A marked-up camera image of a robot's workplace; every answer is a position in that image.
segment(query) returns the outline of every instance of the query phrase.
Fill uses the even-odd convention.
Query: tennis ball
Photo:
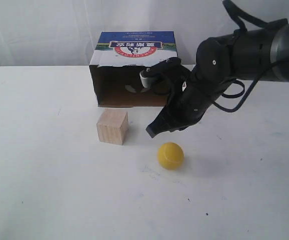
[[[183,163],[184,151],[178,144],[167,142],[159,148],[157,157],[163,168],[174,170]]]

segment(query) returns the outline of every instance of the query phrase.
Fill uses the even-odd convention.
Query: wooden cube
[[[122,145],[128,126],[126,111],[105,109],[96,124],[100,142]]]

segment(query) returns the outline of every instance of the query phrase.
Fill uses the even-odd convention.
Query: white wall
[[[234,0],[265,21],[288,0]],[[221,0],[0,0],[0,66],[87,65],[101,31],[175,31],[183,63],[211,36],[236,28]]]

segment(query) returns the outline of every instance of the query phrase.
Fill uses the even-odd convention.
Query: white tabletop
[[[0,240],[289,239],[289,83],[151,139],[160,110],[129,108],[125,145],[101,143],[87,66],[0,67]]]

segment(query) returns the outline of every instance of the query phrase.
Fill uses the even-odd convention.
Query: cardboard box
[[[156,93],[167,92],[167,84],[143,88],[139,73],[177,56],[173,31],[102,32],[89,66],[98,105],[164,106],[167,95]]]

